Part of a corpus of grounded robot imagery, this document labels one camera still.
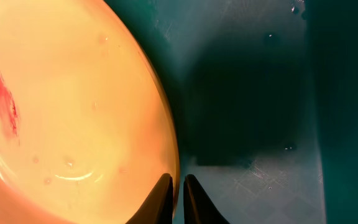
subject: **plastic container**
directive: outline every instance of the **plastic container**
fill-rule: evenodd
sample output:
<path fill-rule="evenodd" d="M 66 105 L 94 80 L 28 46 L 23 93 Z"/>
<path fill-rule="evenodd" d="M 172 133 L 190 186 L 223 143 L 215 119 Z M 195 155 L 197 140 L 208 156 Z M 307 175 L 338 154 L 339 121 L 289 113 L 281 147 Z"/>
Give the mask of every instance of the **plastic container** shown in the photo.
<path fill-rule="evenodd" d="M 0 1 L 0 223 L 124 223 L 164 173 L 165 95 L 102 1 Z"/>
<path fill-rule="evenodd" d="M 358 223 L 358 1 L 106 2 L 161 76 L 182 182 L 232 224 Z"/>

